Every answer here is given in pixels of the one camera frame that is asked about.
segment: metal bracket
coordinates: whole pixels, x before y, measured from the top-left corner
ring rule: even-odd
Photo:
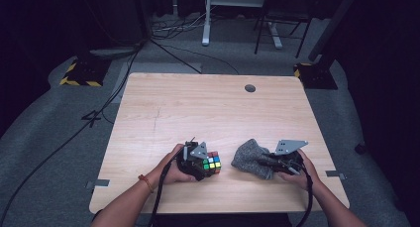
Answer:
[[[306,146],[307,144],[307,141],[280,140],[277,144],[277,148],[275,149],[275,154],[277,156],[288,155]]]
[[[325,173],[327,174],[327,177],[337,176],[341,180],[347,179],[347,177],[343,173],[339,173],[336,170],[326,170]]]
[[[207,147],[206,143],[202,142],[200,145],[198,145],[191,153],[189,153],[192,157],[205,160],[209,157],[207,156]]]
[[[84,186],[88,190],[92,190],[95,188],[95,186],[108,186],[109,185],[109,179],[96,179],[95,181],[89,180],[86,185]]]

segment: wooden table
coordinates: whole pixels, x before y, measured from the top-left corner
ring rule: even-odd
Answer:
[[[251,84],[255,92],[245,86]],[[237,149],[254,138],[272,152],[280,139],[305,140],[302,148],[322,181],[349,207],[331,156],[296,77],[132,73],[124,92],[96,186],[91,212],[148,173],[175,144],[206,142],[218,151],[220,174],[194,183],[165,185],[158,213],[293,212],[304,211],[307,192],[277,175],[262,180],[231,166]],[[143,210],[150,213],[151,195]],[[314,201],[313,210],[320,210]]]

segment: black cable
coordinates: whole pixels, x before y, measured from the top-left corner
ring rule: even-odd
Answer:
[[[313,202],[313,190],[312,190],[313,181],[312,181],[312,177],[309,175],[308,171],[306,170],[306,167],[303,167],[302,170],[305,172],[306,179],[308,180],[308,197],[309,197],[309,201],[308,201],[308,207],[306,208],[305,215],[303,215],[303,217],[300,220],[299,224],[297,224],[297,227],[301,227],[305,223],[306,219],[308,218],[309,214],[311,213],[312,202]]]
[[[167,49],[165,49],[163,46],[161,46],[160,44],[156,43],[154,40],[151,40],[151,42],[153,44],[155,44],[156,46],[158,46],[159,48],[161,48],[162,50],[164,50],[165,52],[167,52],[170,56],[174,57],[175,59],[179,60],[180,62],[184,63],[185,65],[191,67],[192,69],[194,69],[197,73],[202,74],[201,71],[197,70],[195,67],[193,67],[192,65],[188,64],[186,61],[182,60],[181,58],[175,56],[173,53],[169,52]]]
[[[120,84],[119,88],[114,92],[114,94],[111,95],[110,98],[108,98],[108,100],[105,102],[105,104],[102,106],[102,108],[98,111],[95,112],[93,117],[87,121],[78,131],[76,131],[69,139],[67,139],[61,146],[59,146],[55,151],[53,151],[49,156],[47,156],[42,162],[40,162],[26,177],[25,179],[21,182],[21,184],[19,184],[18,188],[16,188],[15,192],[12,194],[12,196],[10,197],[4,212],[2,214],[2,217],[0,219],[0,227],[3,227],[3,223],[4,220],[6,219],[6,214],[10,208],[10,206],[12,205],[13,200],[15,199],[15,197],[17,196],[17,194],[19,193],[19,191],[22,189],[22,187],[25,185],[25,183],[31,178],[32,175],[34,175],[34,173],[39,170],[51,157],[53,157],[57,152],[59,152],[60,150],[62,150],[71,140],[73,140],[80,132],[82,132],[84,130],[84,128],[86,128],[93,120],[95,120],[95,118],[112,102],[112,100],[117,96],[117,94],[120,92],[120,90],[123,87],[123,84],[125,83],[128,74],[130,74],[130,70],[131,70],[131,66],[133,65],[133,61],[136,58],[137,54],[139,53],[139,51],[141,50],[141,48],[143,47],[143,45],[140,45],[136,51],[136,53],[134,54],[131,62],[130,62],[130,66],[127,69],[127,73],[122,81],[122,83]]]
[[[158,204],[160,202],[160,196],[161,196],[161,192],[163,190],[163,181],[166,178],[166,175],[167,175],[167,172],[170,169],[170,166],[172,165],[172,161],[174,161],[176,159],[176,156],[181,151],[183,151],[183,149],[179,149],[178,152],[176,152],[176,154],[170,159],[170,161],[164,166],[163,170],[161,171],[160,178],[159,178],[159,181],[158,181],[157,198],[155,200],[155,206],[154,206],[154,210],[152,212],[151,219],[149,220],[149,224],[148,224],[149,227],[153,226],[155,216],[157,215],[157,212],[158,212]]]
[[[229,67],[231,67],[235,72],[236,72],[236,74],[237,75],[239,75],[239,72],[230,64],[230,63],[228,63],[228,62],[226,62],[225,60],[222,60],[222,59],[219,59],[219,58],[216,58],[216,57],[211,57],[211,56],[208,56],[208,55],[205,55],[205,54],[201,54],[201,53],[197,53],[197,52],[193,52],[193,51],[189,51],[189,50],[185,50],[185,49],[180,49],[180,48],[177,48],[177,47],[173,47],[173,46],[165,46],[165,45],[161,45],[162,47],[169,47],[169,48],[172,48],[172,49],[175,49],[175,50],[179,50],[179,51],[185,51],[185,52],[189,52],[189,53],[192,53],[192,54],[195,54],[195,55],[199,55],[199,56],[203,56],[203,57],[210,57],[210,58],[213,58],[213,59],[215,59],[215,60],[218,60],[218,61],[221,61],[221,62],[224,62],[225,64],[227,64]]]
[[[191,22],[194,22],[194,21],[196,21],[197,19],[199,19],[200,17],[197,17],[197,18],[192,18],[192,19],[188,19],[188,21],[191,21]],[[164,29],[164,28],[168,28],[169,26],[167,25],[167,23],[166,22],[175,22],[175,23],[172,23],[172,25],[175,25],[176,24],[176,22],[178,22],[179,21],[179,19],[172,19],[172,20],[162,20],[162,21],[160,21],[160,20],[157,20],[157,21],[152,21],[152,24],[164,24],[164,26],[159,26],[159,28],[161,28],[161,29]]]
[[[198,19],[200,19],[200,18],[195,19],[190,25],[185,25],[185,20],[184,20],[184,22],[181,25],[170,26],[169,29],[166,32],[166,36],[158,36],[158,35],[155,35],[155,32],[154,32],[154,34],[152,35],[152,38],[155,39],[155,40],[173,39],[183,32],[190,32],[190,31],[193,31],[193,30],[197,29],[198,27],[204,26],[204,24],[197,25],[197,26],[192,26],[192,24],[194,24],[196,21],[198,21]]]
[[[105,116],[105,114],[104,114],[104,111],[102,110],[102,117],[106,120],[106,121],[108,121],[109,123],[111,123],[111,124],[114,124],[114,122],[112,122],[112,121],[110,121],[110,120],[108,120],[108,118],[106,118],[106,116]]]

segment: bracelet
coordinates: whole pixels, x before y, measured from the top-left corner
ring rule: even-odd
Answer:
[[[152,185],[149,182],[147,177],[145,177],[144,175],[141,174],[141,175],[139,175],[139,179],[143,180],[148,185],[149,189],[151,190],[151,193],[154,193],[154,189],[152,188]]]

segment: hand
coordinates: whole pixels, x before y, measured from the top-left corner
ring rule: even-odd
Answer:
[[[167,165],[167,163],[170,161],[170,159],[175,156],[180,149],[182,149],[184,145],[177,144],[175,148],[173,148],[172,152],[167,154],[159,163],[158,165],[148,173],[148,178],[152,178],[153,180],[156,180],[158,183],[158,180],[160,178],[161,172],[163,168]],[[164,179],[164,184],[170,184],[177,181],[197,181],[193,175],[185,174],[184,172],[180,171],[178,168],[178,165],[176,164],[176,161],[172,161],[172,164],[169,168],[169,171],[167,172],[166,178]]]
[[[312,162],[308,159],[308,157],[306,157],[305,153],[303,153],[303,151],[301,151],[300,149],[297,150],[297,152],[299,152],[300,156],[303,159],[303,163],[305,164],[305,167],[309,173],[309,175],[312,177],[312,181],[314,184],[320,182],[320,178],[318,176],[318,173],[315,170],[314,165],[312,164]],[[278,175],[283,178],[286,181],[289,181],[293,184],[298,185],[300,188],[304,189],[304,190],[308,190],[308,180],[306,178],[306,174],[303,170],[300,171],[301,175],[290,175],[284,172],[279,172]]]

